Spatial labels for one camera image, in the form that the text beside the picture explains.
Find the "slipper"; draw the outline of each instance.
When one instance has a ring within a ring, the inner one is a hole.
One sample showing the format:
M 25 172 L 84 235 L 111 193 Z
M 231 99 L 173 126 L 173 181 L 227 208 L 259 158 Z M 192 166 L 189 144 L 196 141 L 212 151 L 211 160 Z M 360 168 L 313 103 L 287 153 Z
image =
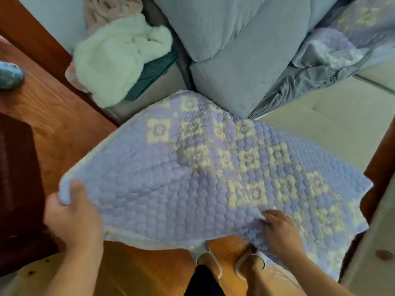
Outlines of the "slipper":
M 199 259 L 199 257 L 200 257 L 202 254 L 204 254 L 204 253 L 209 253 L 209 254 L 213 257 L 215 264 L 217 264 L 218 269 L 220 270 L 220 275 L 218 276 L 218 279 L 221 278 L 221 276 L 222 276 L 222 267 L 221 267 L 221 264 L 220 264 L 220 262 L 218 261 L 218 259 L 215 257 L 215 255 L 213 254 L 213 252 L 211 251 L 211 249 L 210 249 L 210 247 L 209 247 L 209 245 L 208 245 L 208 242 L 205 242 L 204 244 L 201 244 L 200 246 L 197 246 L 197 247 L 194 247 L 194 248 L 188 249 L 188 250 L 189 250 L 189 252 L 190 252 L 190 254 L 191 254 L 191 257 L 194 259 L 196 265 L 198 264 L 198 259 Z
M 239 268 L 241 263 L 243 263 L 245 261 L 245 259 L 247 259 L 250 255 L 256 255 L 257 257 L 260 257 L 263 262 L 264 262 L 264 267 L 262 268 L 262 270 L 269 265 L 270 263 L 270 259 L 265 256 L 262 252 L 258 251 L 258 249 L 254 246 L 254 245 L 250 245 L 246 252 L 237 260 L 236 264 L 235 264 L 235 273 L 236 275 L 241 278 L 244 279 L 245 278 L 243 276 L 241 276 L 241 274 L 239 273 Z

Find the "hand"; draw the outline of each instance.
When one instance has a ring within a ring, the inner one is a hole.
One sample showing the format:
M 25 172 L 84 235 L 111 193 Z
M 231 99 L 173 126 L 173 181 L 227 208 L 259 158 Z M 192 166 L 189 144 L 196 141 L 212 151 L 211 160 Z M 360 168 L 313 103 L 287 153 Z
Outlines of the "hand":
M 102 251 L 103 226 L 101 216 L 87 197 L 84 184 L 73 180 L 69 206 L 60 204 L 58 194 L 47 197 L 44 223 L 66 244 L 66 251 L 85 253 Z
M 284 265 L 306 255 L 299 231 L 288 215 L 279 210 L 267 210 L 262 215 L 267 220 L 264 229 L 269 248 Z

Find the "white wall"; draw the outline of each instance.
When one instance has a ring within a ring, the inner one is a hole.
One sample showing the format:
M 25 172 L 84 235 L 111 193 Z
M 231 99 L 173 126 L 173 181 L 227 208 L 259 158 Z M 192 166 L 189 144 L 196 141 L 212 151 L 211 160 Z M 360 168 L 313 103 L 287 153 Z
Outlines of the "white wall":
M 19 1 L 69 53 L 86 37 L 85 0 Z

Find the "pant leg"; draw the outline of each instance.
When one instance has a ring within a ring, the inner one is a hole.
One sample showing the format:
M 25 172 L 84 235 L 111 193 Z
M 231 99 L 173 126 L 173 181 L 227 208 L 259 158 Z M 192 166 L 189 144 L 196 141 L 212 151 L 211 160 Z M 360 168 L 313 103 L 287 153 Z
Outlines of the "pant leg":
M 225 296 L 213 273 L 205 265 L 198 265 L 184 296 Z

